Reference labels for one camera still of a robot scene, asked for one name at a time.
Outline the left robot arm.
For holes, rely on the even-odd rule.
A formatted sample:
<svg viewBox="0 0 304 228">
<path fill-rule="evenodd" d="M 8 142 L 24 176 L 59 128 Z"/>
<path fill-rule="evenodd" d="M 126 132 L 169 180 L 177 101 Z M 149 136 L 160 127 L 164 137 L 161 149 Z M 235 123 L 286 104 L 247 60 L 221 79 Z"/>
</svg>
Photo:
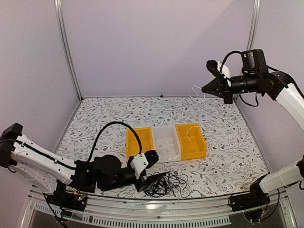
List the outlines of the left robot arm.
<svg viewBox="0 0 304 228">
<path fill-rule="evenodd" d="M 89 154 L 86 161 L 74 161 L 54 154 L 33 143 L 22 133 L 23 127 L 19 123 L 5 129 L 0 136 L 0 165 L 23 175 L 43 193 L 51 195 L 60 206 L 67 206 L 71 201 L 69 193 L 59 188 L 60 185 L 90 193 L 94 193 L 96 189 L 108 191 L 128 185 L 134 185 L 138 192 L 148 190 L 166 176 L 164 172 L 146 175 L 146 170 L 159 160 L 157 152 L 143 152 L 137 132 L 120 121 L 107 123 L 98 135 L 114 124 L 128 128 L 139 146 L 139 151 L 129 157 L 124 168 L 114 155 L 93 157 Z"/>
</svg>

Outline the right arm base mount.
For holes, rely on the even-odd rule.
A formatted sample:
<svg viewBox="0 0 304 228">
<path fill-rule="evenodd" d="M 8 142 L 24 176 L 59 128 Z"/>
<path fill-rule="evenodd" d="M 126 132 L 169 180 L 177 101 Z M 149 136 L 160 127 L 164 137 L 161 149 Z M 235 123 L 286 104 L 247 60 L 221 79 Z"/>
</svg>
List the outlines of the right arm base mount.
<svg viewBox="0 0 304 228">
<path fill-rule="evenodd" d="M 240 211 L 260 207 L 260 209 L 245 212 L 245 219 L 251 223 L 261 222 L 268 212 L 270 198 L 259 186 L 261 179 L 256 180 L 249 187 L 249 193 L 232 194 L 228 199 L 228 205 L 232 211 Z"/>
</svg>

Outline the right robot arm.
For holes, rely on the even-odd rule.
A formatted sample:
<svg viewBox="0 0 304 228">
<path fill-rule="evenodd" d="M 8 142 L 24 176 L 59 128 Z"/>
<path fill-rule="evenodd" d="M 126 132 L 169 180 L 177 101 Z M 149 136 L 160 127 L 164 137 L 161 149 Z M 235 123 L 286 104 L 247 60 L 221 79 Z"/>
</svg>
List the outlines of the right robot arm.
<svg viewBox="0 0 304 228">
<path fill-rule="evenodd" d="M 237 76 L 232 76 L 226 66 L 227 59 L 233 54 L 239 54 L 242 62 L 241 74 Z M 234 50 L 226 54 L 223 60 L 208 60 L 206 69 L 213 75 L 213 79 L 202 87 L 202 92 L 221 98 L 225 104 L 231 104 L 234 95 L 266 95 L 285 112 L 289 124 L 303 130 L 304 95 L 288 73 L 266 63 L 263 50 Z M 252 183 L 245 201 L 249 207 L 256 207 L 270 192 L 288 188 L 303 179 L 304 158 L 299 156 L 292 163 Z"/>
</svg>

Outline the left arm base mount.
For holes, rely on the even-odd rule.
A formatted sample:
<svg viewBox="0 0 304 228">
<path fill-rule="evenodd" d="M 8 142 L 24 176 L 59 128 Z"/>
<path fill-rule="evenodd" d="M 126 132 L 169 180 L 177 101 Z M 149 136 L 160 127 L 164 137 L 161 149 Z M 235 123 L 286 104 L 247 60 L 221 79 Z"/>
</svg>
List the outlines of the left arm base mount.
<svg viewBox="0 0 304 228">
<path fill-rule="evenodd" d="M 68 192 L 66 185 L 57 185 L 52 195 L 47 195 L 47 203 L 64 209 L 84 211 L 87 203 L 87 194 L 79 191 Z"/>
</svg>

